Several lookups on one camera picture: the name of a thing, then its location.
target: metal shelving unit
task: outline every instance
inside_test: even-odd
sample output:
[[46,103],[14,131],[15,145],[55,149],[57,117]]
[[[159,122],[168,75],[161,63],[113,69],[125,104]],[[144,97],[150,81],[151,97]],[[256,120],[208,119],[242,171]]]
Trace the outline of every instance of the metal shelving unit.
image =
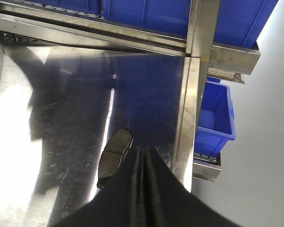
[[212,181],[221,161],[194,158],[194,140],[206,77],[244,83],[260,52],[213,43],[220,0],[193,0],[187,37],[0,0],[0,31],[59,45],[184,57],[177,133],[171,169],[191,191],[192,176]]

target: scratched metal surface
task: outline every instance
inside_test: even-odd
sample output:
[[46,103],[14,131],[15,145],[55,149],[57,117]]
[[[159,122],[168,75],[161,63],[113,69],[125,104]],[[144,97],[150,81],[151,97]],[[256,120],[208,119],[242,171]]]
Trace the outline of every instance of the scratched metal surface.
[[171,164],[183,58],[4,46],[0,227],[50,226],[97,193],[107,139],[128,127]]

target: blue storage crate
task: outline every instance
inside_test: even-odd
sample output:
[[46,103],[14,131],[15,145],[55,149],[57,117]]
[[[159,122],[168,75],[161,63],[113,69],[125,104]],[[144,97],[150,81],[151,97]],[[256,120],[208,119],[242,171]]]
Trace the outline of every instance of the blue storage crate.
[[[251,48],[278,0],[221,0],[215,42]],[[102,0],[105,19],[187,35],[190,0]]]
[[195,138],[195,152],[217,157],[226,142],[235,138],[230,88],[207,81]]
[[217,79],[217,78],[213,78],[213,77],[207,77],[207,81],[220,83],[220,82],[221,82],[221,79]]
[[102,0],[104,19],[187,35],[190,0]]
[[33,2],[96,15],[101,11],[100,0],[33,0]]
[[278,0],[222,0],[215,42],[251,48]]

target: metal surface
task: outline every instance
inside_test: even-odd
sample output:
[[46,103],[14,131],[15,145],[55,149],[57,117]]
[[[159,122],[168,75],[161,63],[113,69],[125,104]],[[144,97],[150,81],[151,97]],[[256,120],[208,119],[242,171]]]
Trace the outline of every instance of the metal surface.
[[250,75],[260,55],[259,50],[214,43],[210,54],[209,66]]
[[171,167],[181,92],[191,108],[182,109],[175,160],[187,171],[173,166],[191,182],[198,58],[186,58],[182,90],[181,57],[16,44],[3,53],[0,225],[43,227],[90,201],[100,154],[120,128],[133,133],[133,146],[158,147]]
[[217,79],[223,79],[231,82],[245,84],[245,79],[242,73],[230,72],[209,67],[207,75],[209,77]]
[[0,0],[0,21],[2,31],[50,42],[61,43],[61,40],[66,44],[66,40],[74,34],[76,37],[68,41],[69,45],[82,43],[81,46],[121,50],[121,47],[115,46],[117,44],[135,48],[136,51],[139,49],[168,55],[185,55],[185,39],[175,35],[155,33],[151,30],[142,31],[137,27],[33,5]]
[[172,165],[172,172],[189,192],[193,173],[199,66],[199,58],[185,58]]
[[200,74],[197,99],[197,120],[201,111],[209,58],[220,9],[220,0],[195,0],[191,2],[186,54],[200,58]]
[[220,0],[191,2],[174,147],[173,172],[190,192],[196,126],[201,111]]
[[193,177],[212,181],[218,177],[222,168],[221,165],[194,158]]

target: metal shelf frame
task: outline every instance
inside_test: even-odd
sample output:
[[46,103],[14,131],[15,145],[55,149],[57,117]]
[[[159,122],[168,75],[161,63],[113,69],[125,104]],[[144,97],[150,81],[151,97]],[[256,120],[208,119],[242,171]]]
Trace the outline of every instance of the metal shelf frame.
[[250,74],[260,57],[259,50],[213,43],[219,8],[220,0],[193,0],[188,35],[181,37],[0,0],[0,31],[75,47],[185,57],[172,171],[191,191],[193,175],[212,181],[221,171],[221,165],[194,160],[195,132],[207,75],[242,83],[242,73]]

